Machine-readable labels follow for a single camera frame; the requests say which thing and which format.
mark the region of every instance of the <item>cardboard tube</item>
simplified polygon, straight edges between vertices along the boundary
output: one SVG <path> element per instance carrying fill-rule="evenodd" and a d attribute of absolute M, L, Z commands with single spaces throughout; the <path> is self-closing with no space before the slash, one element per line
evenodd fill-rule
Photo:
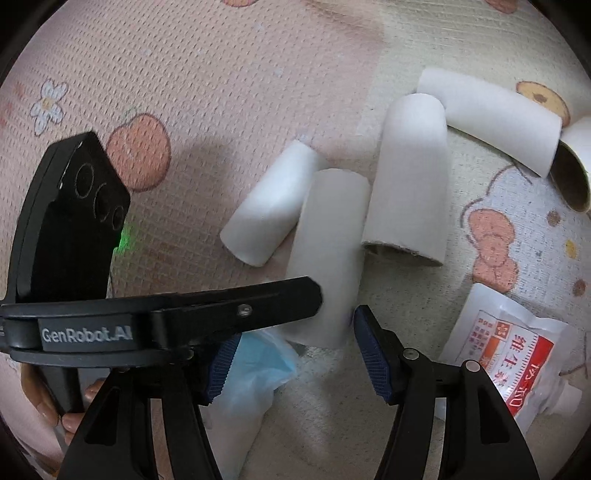
<path fill-rule="evenodd" d="M 442 265 L 447 248 L 451 165 L 445 111 L 424 93 L 388 109 L 363 245 L 409 252 Z"/>
<path fill-rule="evenodd" d="M 324 157 L 294 140 L 222 229 L 222 243 L 244 263 L 263 266 L 296 226 L 314 173 L 328 166 Z"/>
<path fill-rule="evenodd" d="M 417 91 L 445 107 L 447 124 L 505 152 L 545 178 L 558 147 L 562 119 L 517 92 L 484 80 L 426 68 Z"/>
<path fill-rule="evenodd" d="M 314 175 L 286 277 L 311 277 L 322 288 L 323 303 L 314 317 L 277 327 L 286 340 L 321 348 L 346 342 L 363 270 L 369 194 L 368 179 L 358 173 L 331 168 Z"/>
<path fill-rule="evenodd" d="M 564 201 L 577 212 L 591 207 L 591 116 L 563 130 L 550 176 Z"/>

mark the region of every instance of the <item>green light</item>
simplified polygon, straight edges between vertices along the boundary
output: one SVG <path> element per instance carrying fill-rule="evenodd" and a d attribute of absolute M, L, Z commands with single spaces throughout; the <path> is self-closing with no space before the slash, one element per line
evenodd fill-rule
<path fill-rule="evenodd" d="M 115 255 L 123 255 L 124 253 L 131 250 L 133 246 L 133 240 L 131 238 L 131 231 L 127 225 L 124 225 L 123 230 L 121 231 L 121 241 L 119 242 L 119 246 L 113 250 Z"/>

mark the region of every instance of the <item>blue plastic bag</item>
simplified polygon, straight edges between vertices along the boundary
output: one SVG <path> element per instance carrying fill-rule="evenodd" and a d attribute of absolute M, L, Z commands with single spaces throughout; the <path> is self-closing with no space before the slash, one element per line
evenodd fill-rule
<path fill-rule="evenodd" d="M 238 478 L 275 389 L 296 375 L 297 358 L 286 341 L 266 330 L 242 335 L 222 393 L 201 407 L 224 480 Z"/>

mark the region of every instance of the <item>camera lens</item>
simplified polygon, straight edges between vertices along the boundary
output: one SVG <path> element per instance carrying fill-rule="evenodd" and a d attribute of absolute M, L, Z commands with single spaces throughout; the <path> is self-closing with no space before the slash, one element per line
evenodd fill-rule
<path fill-rule="evenodd" d="M 92 165 L 85 163 L 80 167 L 76 174 L 76 181 L 74 186 L 76 188 L 76 194 L 79 198 L 84 199 L 88 197 L 88 194 L 92 190 L 92 184 L 95 181 L 95 171 Z"/>
<path fill-rule="evenodd" d="M 95 196 L 95 217 L 99 222 L 104 222 L 109 216 L 109 193 L 106 183 L 102 184 L 96 191 Z"/>
<path fill-rule="evenodd" d="M 113 230 L 119 230 L 123 226 L 124 211 L 123 207 L 119 205 L 113 212 Z"/>

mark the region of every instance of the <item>finger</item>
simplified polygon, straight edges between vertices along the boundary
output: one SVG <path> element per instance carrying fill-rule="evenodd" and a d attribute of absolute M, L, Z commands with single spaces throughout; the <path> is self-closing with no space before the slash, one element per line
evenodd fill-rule
<path fill-rule="evenodd" d="M 94 382 L 86 390 L 84 390 L 85 399 L 92 402 L 95 399 L 96 394 L 99 392 L 100 388 L 103 386 L 103 383 L 105 383 L 105 379 L 101 378 L 101 379 L 97 380 L 96 382 Z"/>
<path fill-rule="evenodd" d="M 73 438 L 74 434 L 72 432 L 66 432 L 66 434 L 64 435 L 64 441 L 66 442 L 66 445 L 71 444 Z"/>
<path fill-rule="evenodd" d="M 29 402 L 45 418 L 46 422 L 55 427 L 59 420 L 51 395 L 41 382 L 33 365 L 21 364 L 21 388 Z"/>
<path fill-rule="evenodd" d="M 82 418 L 84 418 L 83 413 L 66 413 L 61 418 L 61 424 L 68 432 L 76 433 Z"/>

